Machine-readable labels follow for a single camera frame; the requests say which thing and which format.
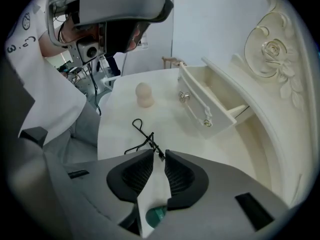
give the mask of drawer front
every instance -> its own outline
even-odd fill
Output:
[[[180,93],[177,98],[185,105],[198,129],[205,135],[212,136],[236,123],[219,102],[215,102],[214,97],[209,97],[209,94],[188,77],[183,69],[180,69],[179,74]]]

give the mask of gray pants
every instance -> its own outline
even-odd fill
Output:
[[[100,116],[86,102],[81,114],[73,125],[44,145],[44,152],[57,156],[63,164],[97,160],[99,123]]]

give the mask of carved flower decoration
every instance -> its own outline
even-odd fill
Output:
[[[294,29],[290,19],[277,12],[267,14],[250,33],[244,48],[244,56],[251,70],[262,78],[277,74],[282,99],[291,97],[295,107],[303,109],[298,48],[293,41]]]

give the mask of green object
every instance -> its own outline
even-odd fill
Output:
[[[151,227],[155,229],[159,222],[165,217],[166,211],[166,206],[151,208],[146,212],[145,220]]]

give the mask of white shirt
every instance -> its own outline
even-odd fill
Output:
[[[43,58],[39,38],[47,31],[45,14],[31,4],[16,22],[5,43],[5,53],[35,103],[21,130],[43,127],[44,144],[67,130],[79,117],[86,96]]]

